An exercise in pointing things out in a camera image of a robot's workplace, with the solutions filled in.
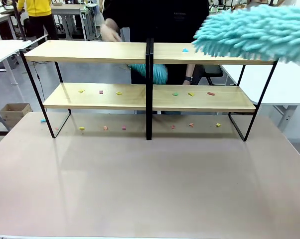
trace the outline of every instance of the person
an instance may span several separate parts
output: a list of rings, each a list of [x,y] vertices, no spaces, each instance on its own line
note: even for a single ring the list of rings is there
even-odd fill
[[[25,0],[19,0],[17,5],[18,12],[24,7]],[[36,35],[40,38],[44,35],[44,27],[52,40],[58,40],[57,31],[53,15],[51,14],[51,0],[26,0],[27,12],[31,27]],[[45,42],[45,39],[38,41],[38,45]]]
[[[107,0],[100,32],[104,41],[122,41],[118,32],[130,28],[131,42],[189,43],[209,15],[208,0]],[[195,65],[166,64],[170,85],[190,85]],[[144,77],[131,70],[131,83],[144,84]]]

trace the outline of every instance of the floor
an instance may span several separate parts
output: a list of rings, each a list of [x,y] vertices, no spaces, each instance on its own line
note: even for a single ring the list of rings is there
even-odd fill
[[[35,78],[37,88],[42,98],[48,97],[58,86],[59,80],[54,63],[33,63],[29,62],[31,72]],[[130,83],[130,72],[126,64],[93,64],[93,63],[59,63],[61,74],[65,82],[86,82],[86,83]],[[7,103],[30,103],[33,111],[40,111],[40,106],[36,95],[23,65],[17,65],[13,69],[17,86],[10,84],[9,78],[5,72],[0,73],[0,110]],[[224,83],[226,75],[221,78],[214,78],[214,83]],[[207,85],[205,78],[202,78],[201,85]],[[74,110],[75,112],[92,113],[117,113],[133,114],[134,111],[121,110]],[[295,148],[300,152],[300,144],[295,144]]]

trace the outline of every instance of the wooden shelf board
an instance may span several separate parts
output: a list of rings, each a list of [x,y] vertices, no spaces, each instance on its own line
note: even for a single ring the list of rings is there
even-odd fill
[[[49,40],[27,52],[28,61],[145,63],[146,44]]]
[[[154,85],[153,110],[254,112],[255,107],[241,88],[236,86]]]
[[[145,94],[144,85],[61,83],[43,104],[53,109],[145,110]]]
[[[145,110],[146,91],[145,85],[61,83],[43,104],[53,109]],[[153,110],[254,112],[255,107],[239,87],[154,85]]]
[[[199,64],[199,65],[272,65],[273,61],[245,60],[241,57],[211,57],[195,52],[191,43],[155,43],[153,60],[158,64]]]
[[[131,42],[49,40],[25,54],[28,61],[145,63],[146,44]],[[195,53],[191,43],[155,43],[154,63],[271,65],[273,61],[211,57]]]

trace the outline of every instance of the cardboard box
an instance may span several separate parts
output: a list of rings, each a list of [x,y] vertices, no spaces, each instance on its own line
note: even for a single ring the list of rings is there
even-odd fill
[[[6,104],[0,115],[8,127],[14,127],[28,112],[32,112],[29,103]]]

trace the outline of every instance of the wristwatch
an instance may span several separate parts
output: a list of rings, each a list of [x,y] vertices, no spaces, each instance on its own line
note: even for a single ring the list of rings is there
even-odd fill
[[[189,81],[189,82],[192,84],[192,78],[193,78],[193,77],[188,77],[188,76],[186,76],[184,80],[185,80],[185,81]]]

